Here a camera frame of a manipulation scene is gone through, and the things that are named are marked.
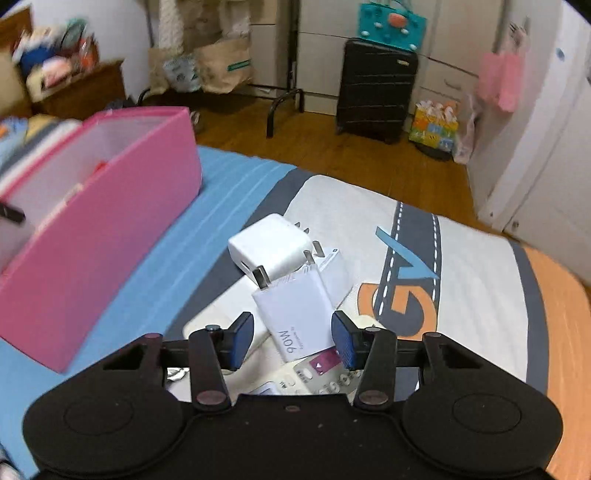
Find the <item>paper bag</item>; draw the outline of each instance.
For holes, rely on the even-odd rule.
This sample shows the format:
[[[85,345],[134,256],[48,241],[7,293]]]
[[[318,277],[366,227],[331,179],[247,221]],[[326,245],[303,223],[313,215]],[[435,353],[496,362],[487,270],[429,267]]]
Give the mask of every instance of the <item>paper bag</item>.
[[[249,38],[232,38],[195,49],[203,90],[230,93],[252,77]]]

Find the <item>white cabinet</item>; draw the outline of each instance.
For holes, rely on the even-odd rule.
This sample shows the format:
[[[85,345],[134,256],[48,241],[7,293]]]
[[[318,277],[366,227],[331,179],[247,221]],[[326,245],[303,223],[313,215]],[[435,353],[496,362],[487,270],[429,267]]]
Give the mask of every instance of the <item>white cabinet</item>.
[[[250,0],[253,84],[287,87],[290,1]],[[243,87],[242,93],[268,96],[250,87]]]
[[[275,25],[280,0],[250,0],[252,25]]]
[[[359,0],[301,0],[300,32],[357,36]]]
[[[430,57],[478,74],[496,40],[502,0],[441,0]]]
[[[297,83],[305,92],[339,96],[346,38],[300,34]]]
[[[434,60],[427,60],[421,86],[455,100],[462,100],[462,92],[472,92],[478,77]]]
[[[301,0],[297,86],[306,109],[333,115],[343,50],[357,36],[359,0]],[[478,78],[480,60],[494,48],[504,0],[413,0],[427,19],[409,111],[422,99],[462,100]]]
[[[434,33],[434,20],[437,18],[437,2],[438,0],[414,0],[413,11],[427,19],[427,29],[425,31],[425,38],[419,53],[428,56],[431,50]]]

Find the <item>screw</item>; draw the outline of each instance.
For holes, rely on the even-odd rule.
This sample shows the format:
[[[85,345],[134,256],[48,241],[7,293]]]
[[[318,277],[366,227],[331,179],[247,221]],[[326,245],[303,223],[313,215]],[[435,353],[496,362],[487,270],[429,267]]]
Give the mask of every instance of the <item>screw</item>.
[[[201,405],[207,405],[213,407],[224,403],[227,399],[227,395],[224,392],[218,390],[206,390],[197,395],[197,401]]]
[[[384,405],[389,400],[389,397],[384,392],[380,392],[380,390],[366,390],[359,395],[359,399],[366,405],[377,407]]]

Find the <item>door handle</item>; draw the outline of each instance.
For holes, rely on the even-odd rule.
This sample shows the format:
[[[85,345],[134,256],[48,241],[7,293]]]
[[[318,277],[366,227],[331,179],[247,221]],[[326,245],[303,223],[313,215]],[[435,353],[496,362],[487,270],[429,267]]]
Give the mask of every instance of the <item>door handle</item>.
[[[458,85],[455,83],[449,83],[447,79],[443,79],[443,83],[445,83],[449,88],[457,90],[458,92],[462,91],[462,85]]]

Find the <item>pink plastic box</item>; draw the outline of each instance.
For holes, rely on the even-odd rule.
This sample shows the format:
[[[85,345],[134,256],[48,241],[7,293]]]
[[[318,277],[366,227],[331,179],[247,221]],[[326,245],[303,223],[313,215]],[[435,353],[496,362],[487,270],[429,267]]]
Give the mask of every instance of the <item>pink plastic box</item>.
[[[98,113],[0,199],[0,336],[64,371],[121,285],[195,199],[201,165],[185,108]]]

